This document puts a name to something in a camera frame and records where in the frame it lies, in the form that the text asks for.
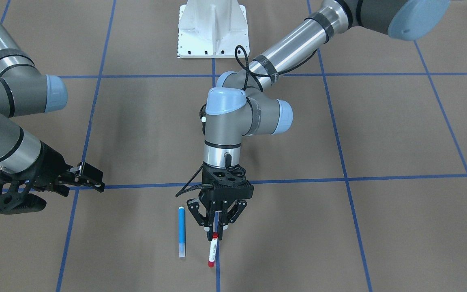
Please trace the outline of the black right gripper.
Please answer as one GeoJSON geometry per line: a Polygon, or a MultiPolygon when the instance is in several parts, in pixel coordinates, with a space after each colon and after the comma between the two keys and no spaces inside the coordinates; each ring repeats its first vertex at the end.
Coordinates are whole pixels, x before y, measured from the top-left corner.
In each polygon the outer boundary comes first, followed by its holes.
{"type": "Polygon", "coordinates": [[[27,187],[37,191],[50,191],[67,197],[70,188],[59,182],[61,179],[73,179],[69,184],[91,187],[102,193],[105,189],[103,172],[91,164],[82,161],[76,167],[68,165],[64,157],[41,142],[41,152],[35,163],[28,169],[30,177],[27,179],[27,187]]]}

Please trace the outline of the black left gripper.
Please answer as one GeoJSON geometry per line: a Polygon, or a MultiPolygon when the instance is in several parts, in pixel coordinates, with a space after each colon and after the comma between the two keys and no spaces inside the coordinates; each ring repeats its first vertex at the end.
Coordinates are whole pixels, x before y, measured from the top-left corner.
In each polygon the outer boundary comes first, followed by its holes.
{"type": "Polygon", "coordinates": [[[247,206],[246,199],[253,196],[254,186],[246,179],[245,169],[240,165],[230,168],[215,168],[203,164],[199,199],[188,200],[188,209],[196,222],[207,232],[214,231],[216,211],[220,211],[218,230],[234,223],[247,206]]]}

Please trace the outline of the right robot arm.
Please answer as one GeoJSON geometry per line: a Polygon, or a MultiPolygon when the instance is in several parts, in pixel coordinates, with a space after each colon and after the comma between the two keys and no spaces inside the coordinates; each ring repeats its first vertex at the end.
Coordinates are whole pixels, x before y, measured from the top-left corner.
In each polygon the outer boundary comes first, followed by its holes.
{"type": "Polygon", "coordinates": [[[0,193],[5,184],[14,195],[50,191],[67,196],[70,185],[104,191],[102,171],[88,163],[68,165],[64,157],[25,131],[12,118],[48,113],[67,104],[61,78],[43,75],[0,22],[0,193]]]}

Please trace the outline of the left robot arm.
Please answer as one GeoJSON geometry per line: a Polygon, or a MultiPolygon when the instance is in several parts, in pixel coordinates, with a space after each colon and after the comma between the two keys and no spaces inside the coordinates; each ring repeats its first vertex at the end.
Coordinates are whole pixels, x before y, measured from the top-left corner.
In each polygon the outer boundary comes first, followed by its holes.
{"type": "Polygon", "coordinates": [[[352,27],[379,32],[392,39],[413,41],[430,32],[443,18],[448,0],[324,0],[319,10],[251,62],[239,61],[239,72],[226,72],[209,90],[201,109],[204,132],[201,183],[180,190],[199,190],[187,202],[208,240],[234,223],[252,198],[254,186],[240,166],[243,137],[286,132],[293,110],[264,90],[280,76],[303,65],[336,34],[352,27]]]}

